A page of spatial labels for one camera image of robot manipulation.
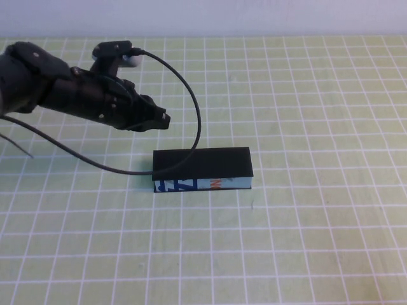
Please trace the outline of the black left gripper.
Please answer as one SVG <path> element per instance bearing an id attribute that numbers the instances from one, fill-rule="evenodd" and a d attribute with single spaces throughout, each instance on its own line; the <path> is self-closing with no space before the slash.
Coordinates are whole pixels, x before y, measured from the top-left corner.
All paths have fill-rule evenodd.
<path id="1" fill-rule="evenodd" d="M 171 120 L 150 96 L 139 95 L 133 82 L 78 67 L 71 68 L 69 79 L 53 83 L 47 108 L 133 132 L 168 130 Z"/>

